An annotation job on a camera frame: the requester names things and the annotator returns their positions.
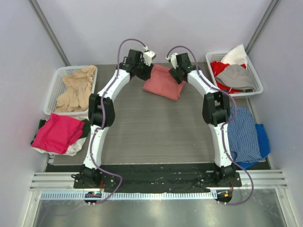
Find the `salmon pink t shirt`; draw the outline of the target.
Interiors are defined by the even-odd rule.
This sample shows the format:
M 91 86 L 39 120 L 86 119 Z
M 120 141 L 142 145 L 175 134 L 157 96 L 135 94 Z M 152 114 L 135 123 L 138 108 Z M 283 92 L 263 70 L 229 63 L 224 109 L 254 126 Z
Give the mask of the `salmon pink t shirt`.
M 155 64 L 151 77 L 143 85 L 143 90 L 173 101 L 180 97 L 185 81 L 178 84 L 169 73 L 169 68 Z

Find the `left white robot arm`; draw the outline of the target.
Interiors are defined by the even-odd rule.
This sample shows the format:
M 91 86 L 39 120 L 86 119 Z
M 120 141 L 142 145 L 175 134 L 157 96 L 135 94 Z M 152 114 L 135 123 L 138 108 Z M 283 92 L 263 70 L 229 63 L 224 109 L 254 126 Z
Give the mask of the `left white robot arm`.
M 98 93 L 90 95 L 88 117 L 91 135 L 80 172 L 72 175 L 76 183 L 82 183 L 91 189 L 100 185 L 103 172 L 100 169 L 101 156 L 105 137 L 116 117 L 114 101 L 132 77 L 137 76 L 144 81 L 151 77 L 152 60 L 155 57 L 156 53 L 148 48 L 145 48 L 144 52 L 130 49 L 128 56 L 117 65 L 112 78 L 105 87 Z

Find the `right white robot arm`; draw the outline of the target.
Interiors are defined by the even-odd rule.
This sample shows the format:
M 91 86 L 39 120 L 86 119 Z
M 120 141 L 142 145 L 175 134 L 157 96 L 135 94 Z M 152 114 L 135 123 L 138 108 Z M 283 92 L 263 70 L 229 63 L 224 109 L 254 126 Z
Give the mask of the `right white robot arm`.
M 173 53 L 166 59 L 172 64 L 169 70 L 171 76 L 178 83 L 188 82 L 203 97 L 202 117 L 211 130 L 214 142 L 214 182 L 224 187 L 236 173 L 228 142 L 231 114 L 229 97 L 214 86 L 197 66 L 191 64 L 187 53 Z

